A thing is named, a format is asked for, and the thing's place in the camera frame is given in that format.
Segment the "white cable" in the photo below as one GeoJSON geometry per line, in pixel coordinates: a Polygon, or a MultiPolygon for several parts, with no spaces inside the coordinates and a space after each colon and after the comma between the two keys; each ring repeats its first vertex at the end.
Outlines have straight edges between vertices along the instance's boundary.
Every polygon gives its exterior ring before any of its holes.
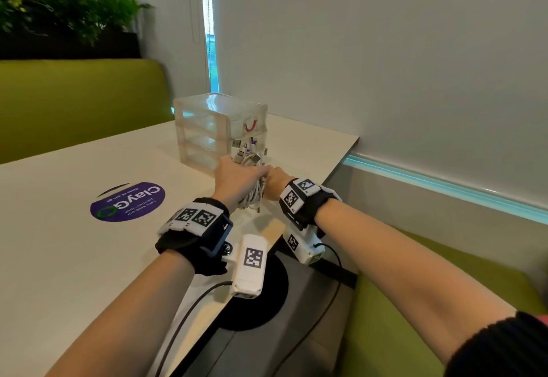
{"type": "MultiPolygon", "coordinates": [[[[244,144],[240,150],[238,151],[238,154],[236,155],[236,161],[240,161],[241,164],[244,166],[253,166],[253,167],[259,167],[263,166],[264,162],[260,155],[254,152],[253,145],[253,138],[249,140],[247,144],[244,144]]],[[[243,200],[241,200],[238,203],[238,208],[252,208],[254,210],[257,210],[259,212],[259,206],[261,203],[261,200],[263,199],[263,192],[265,190],[266,185],[266,179],[265,177],[260,178],[255,186],[251,189],[249,194],[247,194],[247,197],[245,197],[243,200]]]]}

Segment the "black sleeve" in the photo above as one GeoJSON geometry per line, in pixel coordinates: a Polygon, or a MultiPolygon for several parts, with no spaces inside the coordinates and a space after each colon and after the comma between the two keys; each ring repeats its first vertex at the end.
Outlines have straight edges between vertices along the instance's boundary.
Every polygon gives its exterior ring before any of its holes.
{"type": "Polygon", "coordinates": [[[444,375],[548,376],[548,327],[518,312],[469,339],[453,355],[444,375]]]}

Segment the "green logo circle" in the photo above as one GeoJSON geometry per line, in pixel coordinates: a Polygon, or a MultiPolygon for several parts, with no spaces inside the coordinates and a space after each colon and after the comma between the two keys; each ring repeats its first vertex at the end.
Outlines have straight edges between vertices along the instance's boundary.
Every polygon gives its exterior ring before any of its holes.
{"type": "Polygon", "coordinates": [[[118,211],[118,209],[117,209],[115,206],[108,206],[108,207],[105,207],[105,208],[101,208],[101,209],[97,212],[97,217],[98,217],[98,218],[107,218],[107,217],[111,217],[111,216],[113,216],[117,211],[118,211]]]}

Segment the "black round table base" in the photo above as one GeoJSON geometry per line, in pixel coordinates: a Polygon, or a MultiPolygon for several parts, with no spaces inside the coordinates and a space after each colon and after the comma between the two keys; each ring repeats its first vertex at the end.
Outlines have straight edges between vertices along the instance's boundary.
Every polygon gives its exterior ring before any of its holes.
{"type": "Polygon", "coordinates": [[[255,299],[233,297],[217,317],[219,328],[247,331],[266,324],[284,305],[288,290],[285,266],[274,254],[268,256],[261,294],[255,299]]]}

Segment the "potted plant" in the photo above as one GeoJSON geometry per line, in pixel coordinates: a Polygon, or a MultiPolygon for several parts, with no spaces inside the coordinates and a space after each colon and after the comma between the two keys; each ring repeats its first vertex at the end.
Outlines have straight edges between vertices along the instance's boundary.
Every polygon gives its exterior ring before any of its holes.
{"type": "Polygon", "coordinates": [[[136,0],[0,0],[0,59],[140,58],[136,0]]]}

